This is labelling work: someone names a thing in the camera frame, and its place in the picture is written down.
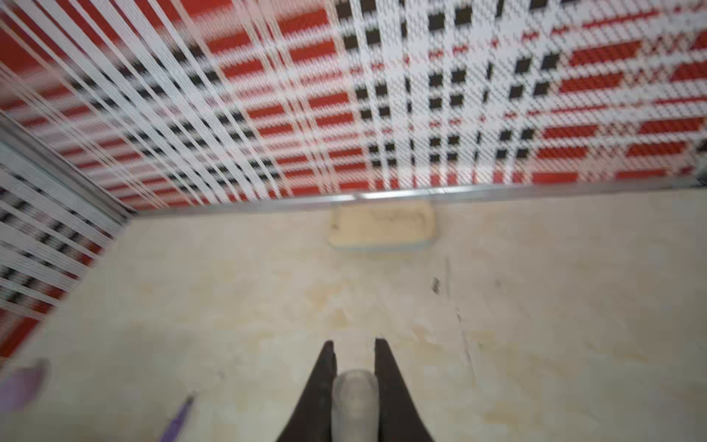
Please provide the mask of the purple smiley toy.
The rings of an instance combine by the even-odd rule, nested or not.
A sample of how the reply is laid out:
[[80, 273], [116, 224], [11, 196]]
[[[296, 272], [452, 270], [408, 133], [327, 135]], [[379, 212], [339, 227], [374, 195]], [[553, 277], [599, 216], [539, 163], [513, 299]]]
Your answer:
[[50, 362], [46, 358], [33, 366], [18, 368], [1, 382], [1, 413], [20, 412], [35, 401], [50, 373]]

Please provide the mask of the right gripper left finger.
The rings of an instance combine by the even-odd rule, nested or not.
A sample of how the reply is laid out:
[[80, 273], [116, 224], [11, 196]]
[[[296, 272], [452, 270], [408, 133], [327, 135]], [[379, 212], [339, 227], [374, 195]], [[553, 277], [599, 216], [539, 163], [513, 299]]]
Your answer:
[[337, 377], [334, 342], [326, 341], [277, 442], [331, 442], [333, 382]]

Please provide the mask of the clear pen cap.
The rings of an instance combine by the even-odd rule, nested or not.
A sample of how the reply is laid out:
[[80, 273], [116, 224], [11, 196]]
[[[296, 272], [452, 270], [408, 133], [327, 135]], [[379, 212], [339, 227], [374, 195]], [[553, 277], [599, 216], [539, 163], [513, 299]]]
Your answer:
[[331, 440], [379, 440], [379, 381], [373, 372], [352, 369], [334, 379]]

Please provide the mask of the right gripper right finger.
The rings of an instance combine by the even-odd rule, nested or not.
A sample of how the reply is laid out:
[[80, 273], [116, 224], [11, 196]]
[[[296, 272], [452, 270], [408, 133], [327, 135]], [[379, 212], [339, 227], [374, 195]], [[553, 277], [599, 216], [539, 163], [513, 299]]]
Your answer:
[[375, 340], [379, 441], [433, 441], [419, 416], [388, 341]]

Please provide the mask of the purple marker pen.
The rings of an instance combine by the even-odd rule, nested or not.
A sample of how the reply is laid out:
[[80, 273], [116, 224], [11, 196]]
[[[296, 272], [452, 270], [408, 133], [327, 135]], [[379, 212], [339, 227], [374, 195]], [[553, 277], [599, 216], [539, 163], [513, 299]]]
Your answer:
[[159, 442], [176, 442], [179, 439], [180, 434], [182, 433], [182, 430], [184, 429], [191, 414], [191, 410], [193, 410], [193, 405], [196, 398], [196, 393], [191, 393], [187, 396], [185, 401], [180, 406], [180, 410], [178, 410], [174, 418], [164, 429], [160, 439], [158, 440]]

